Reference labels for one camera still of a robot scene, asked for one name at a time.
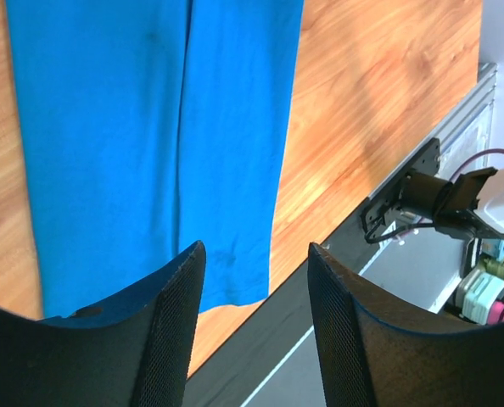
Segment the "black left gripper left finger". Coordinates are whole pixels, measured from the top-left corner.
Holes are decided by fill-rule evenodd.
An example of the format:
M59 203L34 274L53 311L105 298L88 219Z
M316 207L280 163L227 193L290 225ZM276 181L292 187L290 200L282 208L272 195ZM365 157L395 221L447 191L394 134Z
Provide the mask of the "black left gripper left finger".
M0 309L0 406L179 406L205 248L73 315L34 321Z

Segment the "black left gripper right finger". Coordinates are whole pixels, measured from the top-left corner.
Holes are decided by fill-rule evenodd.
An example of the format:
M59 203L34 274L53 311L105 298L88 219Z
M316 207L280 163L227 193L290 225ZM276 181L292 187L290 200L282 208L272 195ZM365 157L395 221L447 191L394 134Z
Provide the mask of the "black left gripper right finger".
M307 275L327 405L504 406L504 322L421 309L316 243Z

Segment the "colourful objects beside table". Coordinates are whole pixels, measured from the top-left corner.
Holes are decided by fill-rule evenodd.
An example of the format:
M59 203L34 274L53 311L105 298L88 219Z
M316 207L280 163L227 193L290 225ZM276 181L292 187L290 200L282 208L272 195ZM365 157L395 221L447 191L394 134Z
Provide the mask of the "colourful objects beside table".
M451 298L459 316L482 326L504 322L504 240L475 239Z

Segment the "blue t shirt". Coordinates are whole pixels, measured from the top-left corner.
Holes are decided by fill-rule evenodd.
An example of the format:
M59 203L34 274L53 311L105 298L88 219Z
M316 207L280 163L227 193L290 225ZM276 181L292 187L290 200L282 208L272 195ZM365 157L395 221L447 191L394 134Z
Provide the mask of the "blue t shirt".
M301 1L9 1L47 317L206 247L200 310L269 293Z

